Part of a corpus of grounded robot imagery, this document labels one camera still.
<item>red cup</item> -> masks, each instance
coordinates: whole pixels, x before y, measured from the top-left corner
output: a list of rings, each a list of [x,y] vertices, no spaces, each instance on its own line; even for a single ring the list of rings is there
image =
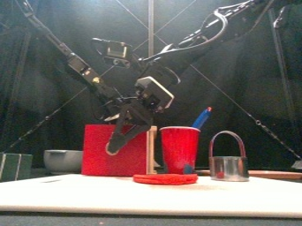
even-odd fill
[[[200,131],[194,127],[168,126],[160,132],[166,173],[194,173]]]

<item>red box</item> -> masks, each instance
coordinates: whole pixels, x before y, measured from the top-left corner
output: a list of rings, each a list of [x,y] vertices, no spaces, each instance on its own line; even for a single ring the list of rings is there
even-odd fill
[[[156,127],[142,132],[119,150],[116,155],[106,152],[106,144],[115,130],[114,124],[85,126],[81,174],[88,176],[126,176],[152,174],[154,139]],[[123,133],[131,128],[124,126]]]

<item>metal bucket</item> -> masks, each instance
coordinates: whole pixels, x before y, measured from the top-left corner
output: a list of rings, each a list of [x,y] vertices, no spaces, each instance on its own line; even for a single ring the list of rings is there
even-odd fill
[[[214,141],[216,136],[222,133],[230,134],[236,139],[240,149],[240,156],[212,156]],[[212,180],[248,181],[244,144],[242,139],[234,132],[222,131],[211,139],[208,148],[208,165]]]

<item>wooden board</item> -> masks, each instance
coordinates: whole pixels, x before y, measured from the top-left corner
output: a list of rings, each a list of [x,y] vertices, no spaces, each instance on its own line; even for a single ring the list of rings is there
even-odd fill
[[[5,182],[0,191],[0,211],[302,218],[302,184],[257,177],[144,185],[131,177],[64,175]]]

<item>black wall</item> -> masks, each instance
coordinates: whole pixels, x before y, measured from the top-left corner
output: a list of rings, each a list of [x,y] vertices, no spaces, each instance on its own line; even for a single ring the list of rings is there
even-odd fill
[[[155,0],[154,53],[198,30],[216,7],[239,2]],[[29,3],[55,36],[103,75],[107,84],[122,94],[134,93],[138,73],[106,65],[91,49],[89,40],[124,41],[139,56],[147,57],[148,1],[32,0]],[[63,56],[25,23],[13,1],[1,1],[0,6],[1,151],[81,92],[11,150],[33,154],[33,165],[41,167],[45,149],[83,149],[85,124],[103,123],[97,120],[102,109],[96,98],[83,91],[85,86],[65,69]],[[301,5],[290,7],[287,24],[278,30],[286,76],[279,70],[271,14],[267,13],[248,35],[226,41],[195,60],[180,74],[182,83],[171,87],[176,99],[170,109],[155,116],[158,128],[191,125],[199,112],[212,107],[200,133],[196,166],[207,166],[211,137],[230,130],[244,141],[251,169],[290,169],[295,156],[263,132],[255,119],[302,154],[301,14]],[[235,141],[223,136],[216,140],[215,152],[216,155],[236,154]],[[156,161],[162,162],[160,136]]]

